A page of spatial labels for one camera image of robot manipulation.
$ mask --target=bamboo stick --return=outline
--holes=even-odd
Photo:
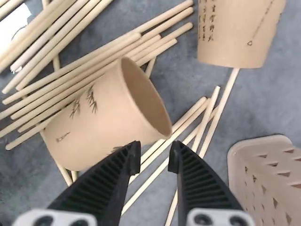
[[[107,58],[108,56],[111,55],[111,52],[123,49],[124,47],[126,47],[127,45],[129,45],[130,43],[134,42],[135,40],[137,40],[139,38],[140,38],[140,34],[138,34],[138,33],[134,34],[131,37],[129,37],[127,40],[125,40],[124,42],[120,43],[119,45],[116,45],[114,48],[112,48],[107,53],[103,54],[102,59],[104,60],[103,61],[104,65],[106,62],[109,63],[111,61],[110,57]],[[54,90],[60,84],[64,84],[65,82],[69,81],[72,77],[75,77],[73,71],[71,71],[69,74],[66,74],[65,76],[61,77],[60,79],[57,79],[53,83],[50,83],[49,85],[43,87],[42,89],[38,90],[37,92],[31,94],[25,100],[21,100],[18,103],[14,104],[13,106],[7,108],[6,110],[4,110],[3,112],[0,113],[0,120],[11,115],[12,113],[18,111],[19,109],[21,109],[25,106],[27,107],[27,109],[32,109],[32,108],[30,108],[30,106],[33,106],[33,105],[29,105],[31,102],[33,102],[36,99],[47,100],[47,97],[51,96],[52,93],[57,93],[57,92],[53,91],[51,94],[48,94],[47,96],[45,94]]]
[[[2,6],[0,2],[0,20],[16,9],[23,1],[24,0],[10,0]]]
[[[71,171],[72,181],[75,182],[78,178],[78,172],[77,171]]]
[[[192,150],[194,152],[197,152],[197,150],[198,150],[199,143],[201,142],[201,139],[202,139],[203,134],[205,132],[206,126],[209,122],[210,115],[213,111],[213,108],[214,108],[214,105],[216,103],[216,100],[217,100],[218,94],[220,92],[220,89],[221,89],[221,87],[219,87],[219,86],[215,87],[215,89],[213,91],[213,94],[211,96],[210,103],[208,104],[208,107],[206,108],[206,111],[204,113],[203,120],[202,120],[200,126],[198,127],[199,128],[198,133],[197,133],[196,138],[194,139],[194,142],[193,142],[193,145],[192,145]]]
[[[195,121],[201,115],[201,113],[207,108],[209,101],[210,99],[207,99],[206,102],[198,110],[196,110],[195,113],[193,113],[192,116],[185,123],[183,123],[183,125],[175,133],[173,133],[173,135],[151,155],[150,158],[148,158],[147,160],[145,160],[144,163],[141,164],[140,173],[142,173],[160,154],[162,154],[164,150],[175,139],[177,139],[177,137],[180,136],[181,133],[183,133],[190,126],[190,124],[192,124],[193,121]],[[131,184],[140,175],[140,173],[131,176],[128,184]]]
[[[0,7],[7,3],[9,0],[0,0]]]
[[[153,58],[152,60],[150,60],[149,64],[147,65],[147,68],[145,70],[145,74],[146,76],[149,78],[151,76],[152,73],[152,69],[154,68],[155,62],[156,62],[156,57]]]
[[[51,49],[50,52],[44,50],[47,50],[50,44],[45,47],[43,52],[41,54],[36,55],[23,69],[20,71],[10,82],[9,84],[4,88],[2,91],[3,93],[9,92],[13,87],[15,87],[17,84],[20,84],[16,87],[17,90],[23,89],[33,78],[37,76],[39,72],[53,59],[54,56],[58,55],[59,52],[61,52],[77,35],[79,35],[80,32],[82,32],[85,27],[87,27],[94,19],[97,17],[113,0],[97,0],[99,2],[64,38]],[[89,1],[87,4],[89,6],[93,5],[95,1]],[[32,77],[28,76],[28,73],[31,72],[31,70],[37,67],[39,68],[39,72],[35,74]]]
[[[144,32],[150,28],[152,28],[153,26],[161,23],[162,21],[164,21],[165,19],[168,19],[174,15],[176,15],[177,13],[181,12],[182,10],[186,9],[187,7],[191,6],[193,4],[193,2],[191,0],[187,0],[185,2],[183,2],[182,4],[170,9],[169,11],[159,15],[158,17],[142,24],[141,26],[137,27],[136,29],[132,30],[131,32],[128,32],[126,34],[124,34],[123,36],[113,40],[112,42],[100,47],[99,49],[93,51],[92,53],[80,58],[79,60],[67,65],[66,67],[62,68],[60,71],[57,71],[55,73],[50,74],[49,76],[46,76],[45,78],[35,82],[34,84],[25,87],[24,89],[20,90],[19,92],[13,94],[12,96],[6,98],[5,100],[3,100],[3,104],[7,105],[19,98],[21,98],[22,96],[29,94],[31,92],[33,92],[34,90],[50,83],[51,81],[59,78],[60,76],[68,73],[69,71],[73,70],[76,67],[81,66],[82,64],[86,63],[87,61],[89,61],[90,59],[94,58],[95,56],[101,54],[104,50],[107,50],[108,48],[111,48],[112,46],[114,46],[116,43],[118,43],[120,40],[123,40],[125,38],[127,38],[129,35],[131,35],[132,32]],[[148,38],[150,38],[152,35],[156,36],[157,34],[159,34],[160,32],[162,32],[162,28],[168,28],[168,24],[172,24],[170,23],[170,21],[166,21],[165,23],[163,23],[161,25],[161,27],[159,29],[156,29],[155,32],[152,32],[152,34],[146,34],[146,36],[144,37],[145,40],[147,40]]]
[[[172,127],[172,133],[176,132],[205,102],[207,98],[200,98]],[[142,156],[141,164],[144,163],[166,140],[160,139],[154,143]]]
[[[139,49],[139,53],[133,56],[133,54],[136,52],[136,50],[130,51],[128,54],[126,54],[127,57],[132,58],[134,61],[142,58],[146,53],[150,53],[153,49],[156,49],[163,44],[167,43],[168,41],[172,40],[173,38],[176,38],[180,35],[182,35],[184,32],[190,30],[192,28],[192,23],[187,23],[186,25],[182,26],[181,28],[177,29],[176,31],[170,33],[166,37],[162,38],[161,40],[157,41],[155,44],[148,48],[144,48],[144,45],[141,45],[137,49]],[[16,109],[20,109],[17,113],[13,114],[11,116],[12,119],[16,119],[21,117],[22,115],[28,113],[30,110],[34,109],[35,107],[39,106],[40,104],[44,103],[45,101],[49,100],[50,98],[60,94],[67,88],[71,87],[72,85],[77,84],[81,80],[87,78],[88,75],[91,75],[92,73],[96,72],[97,70],[103,69],[102,73],[109,69],[109,67],[113,66],[113,63],[107,64],[108,62],[113,61],[114,59],[117,59],[118,57],[124,55],[124,53],[128,52],[130,49],[136,47],[140,42],[133,43],[131,46],[128,46],[127,48],[124,48],[120,52],[113,54],[111,57],[105,59],[104,61],[101,61],[99,64],[94,65],[94,61],[87,62],[85,65],[82,65],[75,70],[71,71],[70,73],[62,76],[60,79],[54,81],[53,83],[50,83],[43,89],[40,89],[36,93],[30,95],[25,101],[19,102],[15,104],[14,106],[10,107],[9,109],[5,110],[6,114],[0,113],[0,119],[3,117],[6,117],[7,114],[9,114],[12,111],[16,111]]]
[[[177,40],[171,40],[170,42],[164,44],[162,47],[154,50],[155,53],[157,53],[158,55],[161,54],[162,52],[164,52],[165,50],[167,50],[168,48],[170,48],[171,46],[175,45],[177,43]],[[94,74],[94,76],[90,76],[89,80],[85,80],[85,83],[81,83],[81,86],[86,85],[87,83],[91,84],[93,83],[93,81],[95,81],[99,76],[101,76],[102,74]],[[76,93],[82,93],[84,90],[87,89],[87,86],[85,86],[84,88],[79,89],[78,91],[76,91]],[[6,128],[4,128],[3,130],[0,131],[0,137],[5,136],[6,134],[8,134],[9,132],[13,131],[14,129],[18,128],[19,126],[25,124],[26,122],[28,122],[30,119],[32,119],[33,117],[37,116],[38,114],[40,114],[41,112],[45,111],[46,109],[48,109],[51,105],[57,103],[57,101],[63,97],[64,95],[66,95],[67,92],[69,92],[69,90],[64,91],[63,93],[61,93],[60,95],[56,96],[55,98],[45,102],[44,104],[40,105],[39,107],[37,107],[36,109],[34,109],[33,111],[31,111],[29,114],[26,114],[25,116],[23,116],[22,118],[16,120],[15,122],[13,122],[12,124],[10,124],[9,126],[7,126]],[[64,107],[64,105],[70,103],[71,101],[73,101],[75,99],[75,97],[70,97],[68,96],[67,98],[65,98],[64,100],[68,99],[68,101],[65,101],[64,104],[61,103],[61,101],[59,102],[61,105],[59,106],[58,104],[56,104],[55,106],[58,108],[57,110],[60,110],[62,107]]]
[[[113,55],[115,51],[118,51],[122,48],[123,45],[126,45],[127,42],[129,40],[131,40],[132,36],[136,36],[135,33],[133,34],[129,34],[127,36],[124,36],[124,39],[119,39],[120,41],[118,42],[118,44],[114,45],[112,48],[107,49],[107,45],[111,45],[111,43],[108,43],[102,47],[100,47],[99,49],[95,50],[94,52],[90,53],[93,54],[92,58],[95,58],[97,56],[102,56],[100,59],[105,60],[107,57],[109,57],[110,55]],[[12,103],[13,101],[23,97],[26,94],[29,94],[35,90],[37,90],[38,88],[43,87],[44,85],[52,82],[53,80],[56,80],[58,78],[60,78],[61,76],[71,72],[73,69],[80,67],[81,65],[83,65],[84,63],[88,62],[88,60],[86,60],[86,57],[88,56],[84,56],[82,58],[80,58],[79,60],[76,60],[75,62],[61,68],[60,70],[53,72],[52,74],[38,80],[37,82],[25,87],[24,89],[16,92],[15,94],[9,96],[8,98],[4,99],[2,101],[3,104],[7,105]]]
[[[215,129],[217,127],[217,124],[218,124],[218,122],[219,122],[219,120],[221,118],[222,112],[223,112],[223,110],[224,110],[224,108],[226,106],[226,103],[227,103],[228,98],[230,96],[230,93],[231,93],[231,90],[232,90],[233,85],[235,83],[235,80],[236,80],[236,78],[238,76],[238,73],[239,73],[239,68],[233,68],[232,73],[230,75],[230,78],[229,78],[229,80],[227,82],[225,91],[224,91],[224,93],[222,95],[222,98],[221,98],[221,101],[219,103],[219,107],[217,109],[216,115],[213,118],[213,121],[212,121],[212,123],[210,125],[209,131],[207,133],[207,136],[206,136],[206,138],[204,140],[204,143],[202,145],[202,148],[201,148],[201,151],[200,151],[200,155],[205,155],[205,153],[206,153],[206,151],[207,151],[207,149],[208,149],[208,147],[210,145],[211,139],[212,139],[212,137],[214,135]]]
[[[216,112],[217,112],[217,109],[218,107],[216,107],[210,114],[210,118],[209,120],[207,121],[206,125],[209,123],[209,121],[211,121],[215,115],[216,115]],[[199,132],[199,129],[201,128],[202,125],[199,125],[198,127],[196,127],[193,132],[183,141],[183,144],[184,145],[187,145],[189,144],[189,142],[195,137],[197,136],[198,132]],[[204,153],[200,153],[199,154],[199,157],[200,158],[204,158],[205,154]],[[178,204],[178,189],[176,190],[175,194],[174,194],[174,198],[173,198],[173,201],[170,205],[170,208],[169,208],[169,212],[168,212],[168,215],[167,215],[167,219],[166,219],[166,222],[165,222],[165,226],[171,226],[171,222],[173,220],[173,217],[174,217],[174,213],[175,213],[175,209],[177,207],[177,204]]]
[[[192,12],[193,12],[193,8],[191,8],[191,7],[184,10],[183,12],[181,12],[178,15],[174,16],[173,18],[169,19],[167,22],[163,23],[162,25],[158,26],[157,28],[153,29],[152,31],[148,32],[146,35],[143,36],[143,39],[144,40],[149,40],[150,38],[154,37],[155,35],[159,34],[160,32],[168,29],[172,25],[174,25],[177,22],[183,20],[185,17],[192,14]],[[23,77],[24,79],[20,82],[19,85],[16,86],[17,90],[23,89],[49,63],[49,61],[48,61],[49,57],[52,56],[56,52],[56,47],[44,59],[42,59],[39,62],[39,64],[34,69],[36,71],[31,71],[30,74],[24,76],[25,78]]]
[[[33,129],[29,130],[28,132],[24,133],[23,135],[21,135],[20,137],[18,137],[17,139],[15,139],[14,141],[12,141],[8,145],[6,145],[5,149],[6,150],[11,150],[14,147],[17,147],[19,144],[23,143],[24,141],[28,140],[29,138],[31,138],[35,134],[39,133],[41,130],[43,130],[50,123],[50,121],[56,115],[57,114],[51,116],[49,119],[43,121],[41,124],[37,125],[36,127],[34,127]]]
[[[183,144],[187,145],[197,134],[198,127],[196,127],[183,141]],[[168,166],[169,157],[151,174],[151,176],[144,182],[144,184],[136,191],[136,193],[126,202],[123,206],[121,215],[123,215],[139,198],[139,196],[148,188],[148,186],[159,176],[159,174]]]
[[[24,65],[38,50],[50,40],[57,31],[59,31],[86,3],[88,0],[76,1],[66,12],[64,12],[57,21],[54,22],[11,66],[11,71],[16,71],[20,66]],[[70,31],[72,27],[69,26],[69,22],[66,24]]]
[[[22,42],[29,36],[38,26],[42,23],[58,6],[62,3],[61,0],[53,0],[49,7],[46,10],[43,10],[39,13],[22,31],[22,33],[18,34],[10,43],[9,48],[0,54],[0,63],[3,58],[7,57],[14,49],[16,49]]]
[[[136,56],[132,57],[132,60],[137,61],[139,58]],[[96,71],[95,73],[91,74],[91,71],[88,70],[81,75],[76,76],[75,78],[71,79],[70,81],[67,81],[66,83],[62,84],[61,86],[55,88],[54,90],[48,92],[47,94],[41,96],[39,99],[35,100],[34,102],[31,102],[24,108],[20,109],[18,112],[13,114],[11,116],[11,119],[17,119],[27,113],[29,113],[31,110],[33,110],[35,107],[42,105],[46,101],[59,101],[66,96],[68,96],[70,93],[80,89],[85,84],[97,79],[101,75],[103,75],[106,71],[111,69],[115,65],[115,62],[112,62],[105,67],[102,67],[99,71]]]
[[[73,3],[75,0],[65,0],[62,2],[59,7],[54,10],[41,24],[37,25],[37,27],[27,36],[24,40],[13,49],[7,56],[5,56],[0,62],[0,72],[4,71],[24,50],[26,50],[53,22],[60,17],[64,11]],[[16,80],[19,77],[19,74],[16,74],[12,80]]]

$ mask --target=paper cup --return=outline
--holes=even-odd
[[[145,145],[171,133],[155,87],[124,57],[47,125],[45,141],[63,167],[83,170],[132,141]]]
[[[262,67],[285,3],[199,0],[199,61],[233,68]]]

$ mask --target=gray floor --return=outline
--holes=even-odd
[[[60,54],[62,66],[180,2],[182,0],[115,0]],[[33,16],[41,11],[40,0],[27,0],[26,5]],[[265,66],[242,70],[234,85],[205,156],[225,182],[228,180],[227,152],[239,140],[280,133],[301,146],[301,104],[298,102],[301,97],[300,11],[299,0],[288,1]],[[196,25],[197,13],[178,25],[187,21]],[[151,76],[173,122],[201,96],[210,96],[216,85],[223,88],[229,76],[228,68],[199,63],[196,48],[197,29],[194,28],[157,59]],[[41,76],[51,71],[49,65]],[[12,76],[8,71],[1,75],[0,89]],[[0,105],[0,110],[4,109],[5,106]],[[0,128],[9,123],[9,119],[0,121]],[[0,222],[4,226],[30,208],[46,207],[66,188],[39,135],[13,151],[5,151],[5,144],[16,136],[11,133],[0,140]],[[166,150],[129,187],[129,197],[167,155]],[[175,175],[164,171],[122,217],[120,225],[164,225],[175,189]]]

